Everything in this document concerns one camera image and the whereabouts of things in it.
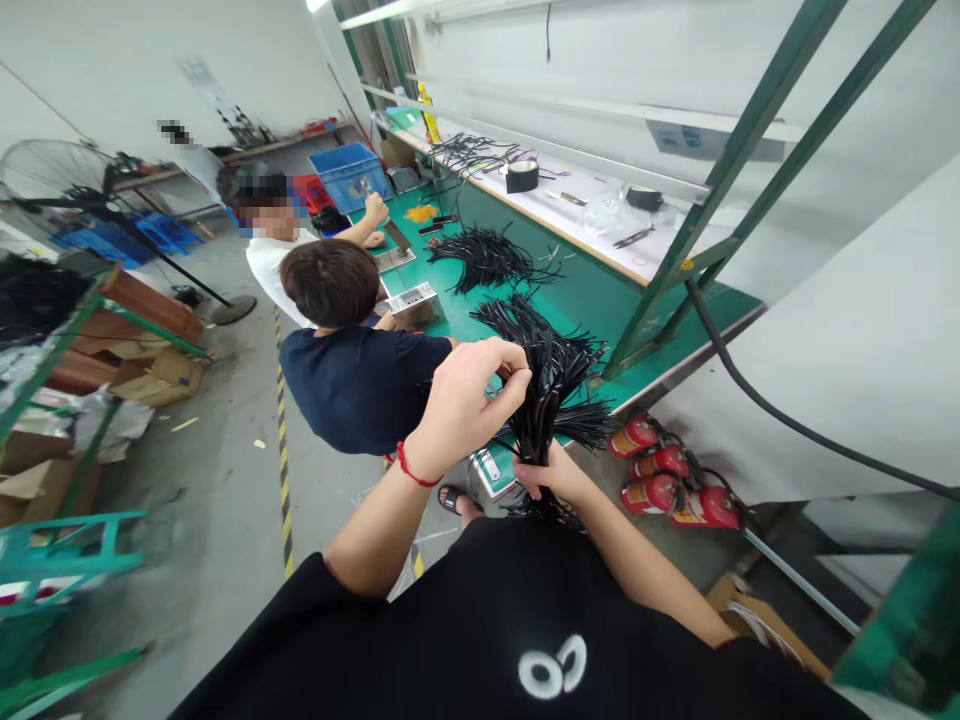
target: metal box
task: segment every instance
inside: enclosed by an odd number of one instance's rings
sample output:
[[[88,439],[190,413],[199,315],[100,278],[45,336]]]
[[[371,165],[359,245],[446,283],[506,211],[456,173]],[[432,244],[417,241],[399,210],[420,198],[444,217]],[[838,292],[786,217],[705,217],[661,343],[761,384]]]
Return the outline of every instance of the metal box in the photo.
[[[424,330],[447,319],[440,305],[440,296],[430,283],[421,283],[387,298],[387,305],[401,330]]]

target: standing fan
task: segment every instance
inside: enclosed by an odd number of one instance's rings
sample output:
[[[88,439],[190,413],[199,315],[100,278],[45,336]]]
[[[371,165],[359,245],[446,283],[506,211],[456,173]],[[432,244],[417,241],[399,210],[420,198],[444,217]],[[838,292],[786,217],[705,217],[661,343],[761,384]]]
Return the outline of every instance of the standing fan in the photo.
[[[113,223],[144,245],[154,255],[222,304],[211,320],[229,325],[249,315],[257,305],[252,295],[228,301],[161,252],[126,215],[120,212],[122,198],[113,192],[123,179],[119,161],[99,150],[65,140],[22,140],[0,158],[0,178],[12,200],[31,213],[41,208],[80,210]]]

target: black t-shirt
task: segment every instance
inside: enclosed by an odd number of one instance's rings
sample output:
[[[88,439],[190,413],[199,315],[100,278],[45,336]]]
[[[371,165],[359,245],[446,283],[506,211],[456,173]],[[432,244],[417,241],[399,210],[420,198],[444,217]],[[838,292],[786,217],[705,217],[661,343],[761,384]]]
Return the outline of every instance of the black t-shirt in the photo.
[[[584,537],[484,518],[390,604],[311,555],[171,717],[866,716],[753,640],[714,650],[631,602]]]
[[[287,387],[310,429],[342,453],[388,455],[420,423],[446,338],[352,327],[280,347]]]

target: person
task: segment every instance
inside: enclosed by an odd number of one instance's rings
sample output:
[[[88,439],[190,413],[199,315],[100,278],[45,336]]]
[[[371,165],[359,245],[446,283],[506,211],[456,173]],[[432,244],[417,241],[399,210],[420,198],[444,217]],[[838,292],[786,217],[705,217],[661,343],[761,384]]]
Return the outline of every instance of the person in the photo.
[[[530,377],[523,349],[499,338],[457,347],[405,461],[171,717],[864,718],[792,660],[735,638],[557,445],[548,468],[516,471],[568,501],[586,535],[487,518],[461,495],[460,538],[386,601],[432,488],[500,429]]]
[[[317,240],[303,228],[297,208],[290,201],[287,176],[264,162],[229,165],[220,171],[217,186],[227,205],[244,227],[255,236],[247,246],[250,271],[267,296],[300,327],[313,323],[297,310],[280,282],[280,263],[293,248]],[[377,227],[390,217],[390,211],[379,194],[366,200],[366,213],[356,225],[335,237],[365,248],[384,243]]]
[[[211,200],[223,205],[217,189],[217,175],[223,168],[223,161],[203,145],[195,143],[184,127],[174,120],[161,123],[160,132],[176,146],[177,166],[194,182],[202,185]]]
[[[317,327],[290,333],[280,365],[310,429],[343,453],[389,455],[420,422],[437,366],[456,346],[370,316],[382,294],[377,264],[345,240],[298,245],[280,266],[283,288]]]

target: hand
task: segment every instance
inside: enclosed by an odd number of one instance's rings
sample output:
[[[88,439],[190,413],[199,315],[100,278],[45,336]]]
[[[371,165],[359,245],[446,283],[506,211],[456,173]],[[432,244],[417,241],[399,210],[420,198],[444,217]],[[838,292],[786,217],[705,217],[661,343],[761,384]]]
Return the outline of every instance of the hand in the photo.
[[[372,193],[367,197],[364,205],[366,205],[367,208],[367,217],[370,218],[375,225],[380,225],[380,223],[390,217],[390,210],[383,202],[383,198],[380,197],[380,193]]]
[[[513,456],[513,474],[534,500],[540,499],[540,488],[546,487],[561,499],[576,505],[594,487],[590,478],[577,467],[556,440],[550,444],[547,461],[550,463],[547,467],[521,465],[520,458]]]
[[[396,330],[397,321],[393,319],[393,313],[385,313],[373,326],[374,330]]]
[[[387,236],[380,231],[377,231],[375,233],[370,233],[367,239],[363,241],[361,247],[365,247],[365,248],[379,247],[380,245],[383,245],[384,242],[386,242],[386,239],[387,239]]]
[[[487,384],[504,365],[512,374],[491,400]],[[523,403],[530,377],[519,345],[500,338],[458,345],[433,374],[423,419],[404,443],[410,471],[425,481],[435,480],[490,442]]]

